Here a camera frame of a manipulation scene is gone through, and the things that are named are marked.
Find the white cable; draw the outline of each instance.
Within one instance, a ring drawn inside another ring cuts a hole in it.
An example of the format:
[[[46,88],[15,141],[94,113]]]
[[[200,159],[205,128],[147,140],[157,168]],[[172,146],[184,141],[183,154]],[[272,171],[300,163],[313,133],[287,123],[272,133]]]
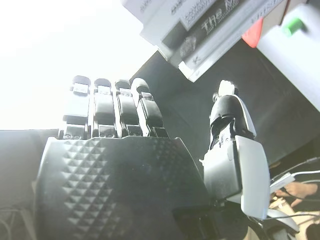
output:
[[[292,173],[291,176],[295,177],[295,176],[301,175],[301,174],[320,174],[320,170],[317,170],[317,171],[298,171],[298,172]]]
[[[320,179],[308,180],[308,181],[302,181],[301,183],[302,183],[302,184],[320,183]]]
[[[0,223],[3,224],[3,226],[5,227],[5,229],[6,229],[7,233],[8,233],[8,240],[12,240],[12,233],[11,233],[9,225],[4,220],[2,220],[1,218],[0,218]]]

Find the dark wall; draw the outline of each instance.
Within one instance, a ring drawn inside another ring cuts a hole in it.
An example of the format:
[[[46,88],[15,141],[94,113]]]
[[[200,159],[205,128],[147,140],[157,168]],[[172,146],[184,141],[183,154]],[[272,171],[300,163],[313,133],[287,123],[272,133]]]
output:
[[[203,159],[208,150],[212,96],[221,80],[238,86],[269,164],[320,133],[320,113],[264,55],[242,40],[195,83],[158,52],[136,77],[149,84],[169,135],[181,137],[195,160]]]

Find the finger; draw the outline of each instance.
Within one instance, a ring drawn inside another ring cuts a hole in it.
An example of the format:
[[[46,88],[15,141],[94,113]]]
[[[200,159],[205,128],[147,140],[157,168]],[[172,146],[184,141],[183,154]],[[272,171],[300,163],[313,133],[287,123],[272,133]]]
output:
[[[289,195],[281,190],[277,190],[275,191],[275,194],[278,196],[278,197],[288,197]]]
[[[301,199],[296,199],[291,203],[291,207],[293,208],[294,206],[298,205],[299,203],[301,203],[302,200]]]

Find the green cap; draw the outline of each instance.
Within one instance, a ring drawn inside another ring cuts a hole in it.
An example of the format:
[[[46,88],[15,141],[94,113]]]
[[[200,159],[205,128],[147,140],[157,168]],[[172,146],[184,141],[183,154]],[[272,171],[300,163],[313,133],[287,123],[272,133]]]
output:
[[[304,23],[299,18],[295,17],[282,27],[282,32],[287,37],[291,37],[296,31],[302,29],[303,26]]]

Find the red object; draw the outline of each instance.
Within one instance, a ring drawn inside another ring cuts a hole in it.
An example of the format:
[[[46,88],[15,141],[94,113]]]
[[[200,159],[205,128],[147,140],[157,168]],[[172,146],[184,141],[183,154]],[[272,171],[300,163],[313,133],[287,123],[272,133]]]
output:
[[[242,39],[252,48],[256,48],[259,43],[263,23],[264,19],[261,17],[242,35]]]

